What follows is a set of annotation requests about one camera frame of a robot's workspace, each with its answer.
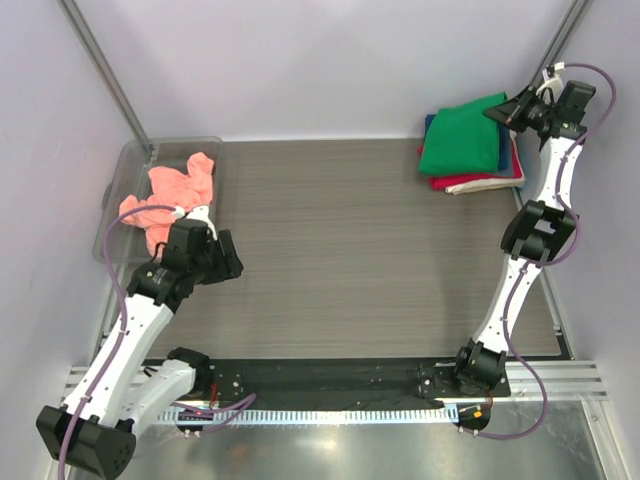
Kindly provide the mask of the green t shirt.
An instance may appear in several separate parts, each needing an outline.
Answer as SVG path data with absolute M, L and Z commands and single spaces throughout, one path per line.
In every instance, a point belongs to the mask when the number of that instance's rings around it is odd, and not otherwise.
M 498 124 L 484 111 L 507 100 L 504 91 L 441 108 L 423 141 L 418 171 L 427 176 L 494 173 L 500 160 Z

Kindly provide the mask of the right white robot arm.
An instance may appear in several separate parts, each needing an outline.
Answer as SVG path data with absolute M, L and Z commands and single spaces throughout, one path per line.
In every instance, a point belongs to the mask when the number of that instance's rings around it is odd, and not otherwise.
M 501 240 L 505 254 L 500 282 L 488 313 L 456 357 L 454 388 L 465 396 L 494 390 L 505 376 L 513 332 L 524 300 L 543 267 L 562 261 L 578 237 L 578 216 L 571 207 L 571 186 L 588 129 L 582 120 L 595 96 L 594 86 L 570 80 L 558 97 L 545 100 L 529 86 L 518 96 L 484 114 L 514 132 L 535 131 L 540 138 L 541 172 L 534 197 L 507 226 Z

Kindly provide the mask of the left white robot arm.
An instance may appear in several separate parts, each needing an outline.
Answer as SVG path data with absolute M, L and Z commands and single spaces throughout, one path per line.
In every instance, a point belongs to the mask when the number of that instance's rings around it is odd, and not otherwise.
M 152 344 L 200 285 L 240 277 L 243 264 L 228 230 L 184 218 L 170 228 L 158 260 L 139 265 L 119 300 L 120 315 L 94 361 L 58 407 L 45 406 L 36 428 L 58 476 L 67 467 L 116 479 L 137 440 L 172 402 L 213 383 L 207 355 L 172 350 L 141 386 L 131 386 Z

